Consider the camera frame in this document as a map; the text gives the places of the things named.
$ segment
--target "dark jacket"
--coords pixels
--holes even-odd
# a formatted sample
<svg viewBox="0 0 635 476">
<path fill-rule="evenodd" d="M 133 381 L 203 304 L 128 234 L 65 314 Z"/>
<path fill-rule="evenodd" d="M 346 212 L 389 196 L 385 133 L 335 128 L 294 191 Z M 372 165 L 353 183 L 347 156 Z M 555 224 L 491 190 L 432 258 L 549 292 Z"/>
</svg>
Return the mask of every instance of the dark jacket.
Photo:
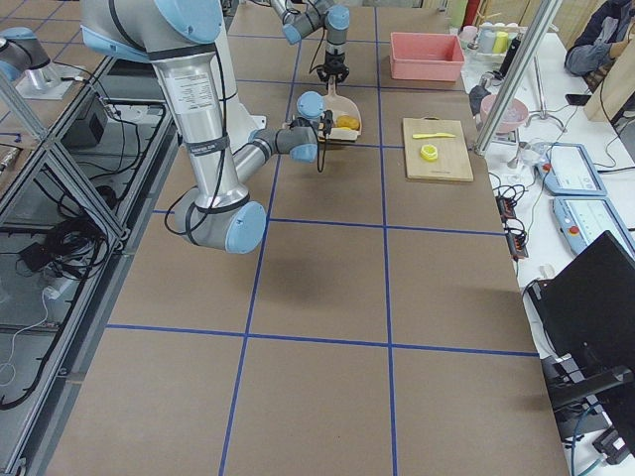
<svg viewBox="0 0 635 476">
<path fill-rule="evenodd" d="M 576 76 L 611 62 L 611 44 L 626 37 L 631 0 L 608 0 L 591 16 L 586 28 L 567 52 L 565 68 Z"/>
</svg>

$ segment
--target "pink plastic bin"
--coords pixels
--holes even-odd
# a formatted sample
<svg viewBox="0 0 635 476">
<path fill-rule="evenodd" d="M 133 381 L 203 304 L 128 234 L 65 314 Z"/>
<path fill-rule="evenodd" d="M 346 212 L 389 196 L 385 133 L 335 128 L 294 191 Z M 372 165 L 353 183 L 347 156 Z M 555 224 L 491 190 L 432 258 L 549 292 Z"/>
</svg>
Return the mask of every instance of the pink plastic bin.
<svg viewBox="0 0 635 476">
<path fill-rule="evenodd" d="M 393 32 L 390 46 L 394 79 L 456 81 L 465 61 L 456 35 Z"/>
</svg>

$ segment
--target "yellow object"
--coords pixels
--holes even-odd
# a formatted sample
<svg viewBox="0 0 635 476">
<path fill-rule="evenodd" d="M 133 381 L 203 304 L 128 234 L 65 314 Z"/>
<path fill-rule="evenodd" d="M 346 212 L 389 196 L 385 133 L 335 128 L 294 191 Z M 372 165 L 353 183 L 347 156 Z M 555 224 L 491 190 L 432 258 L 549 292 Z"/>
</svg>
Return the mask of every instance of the yellow object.
<svg viewBox="0 0 635 476">
<path fill-rule="evenodd" d="M 433 134 L 413 134 L 413 139 L 433 139 L 435 137 L 448 137 L 448 138 L 452 138 L 452 137 L 456 137 L 454 134 L 450 134 L 448 132 L 435 132 Z"/>
<path fill-rule="evenodd" d="M 347 129 L 352 129 L 353 131 L 359 130 L 359 120 L 352 117 L 342 114 L 335 121 L 335 127 L 343 127 Z"/>
<path fill-rule="evenodd" d="M 424 161 L 434 162 L 439 158 L 439 151 L 432 144 L 426 144 L 425 146 L 421 146 L 419 155 Z"/>
<path fill-rule="evenodd" d="M 494 42 L 493 53 L 505 53 L 507 51 L 507 44 L 509 43 L 509 35 L 507 32 L 497 32 L 496 41 Z"/>
</svg>

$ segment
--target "computer monitor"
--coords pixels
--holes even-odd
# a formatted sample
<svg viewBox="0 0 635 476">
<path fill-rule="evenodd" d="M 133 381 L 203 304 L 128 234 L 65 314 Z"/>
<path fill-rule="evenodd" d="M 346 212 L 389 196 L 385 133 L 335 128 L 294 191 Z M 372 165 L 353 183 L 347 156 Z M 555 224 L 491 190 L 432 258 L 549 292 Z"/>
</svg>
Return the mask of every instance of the computer monitor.
<svg viewBox="0 0 635 476">
<path fill-rule="evenodd" d="M 635 372 L 635 261 L 606 231 L 540 291 L 539 313 L 560 356 L 585 378 L 617 366 Z M 635 454 L 635 386 L 596 394 Z"/>
</svg>

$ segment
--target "wooden cutting board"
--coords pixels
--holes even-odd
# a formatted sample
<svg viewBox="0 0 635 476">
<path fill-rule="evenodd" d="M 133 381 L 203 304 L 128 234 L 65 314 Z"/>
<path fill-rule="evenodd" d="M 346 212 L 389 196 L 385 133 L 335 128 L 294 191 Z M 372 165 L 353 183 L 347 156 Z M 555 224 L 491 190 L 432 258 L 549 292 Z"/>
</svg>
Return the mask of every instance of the wooden cutting board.
<svg viewBox="0 0 635 476">
<path fill-rule="evenodd" d="M 456 137 L 413 139 L 413 134 L 436 132 L 449 132 Z M 428 162 L 421 158 L 419 151 L 424 144 L 437 148 L 439 158 L 436 161 Z M 459 121 L 405 118 L 404 146 L 408 179 L 474 181 Z"/>
</svg>

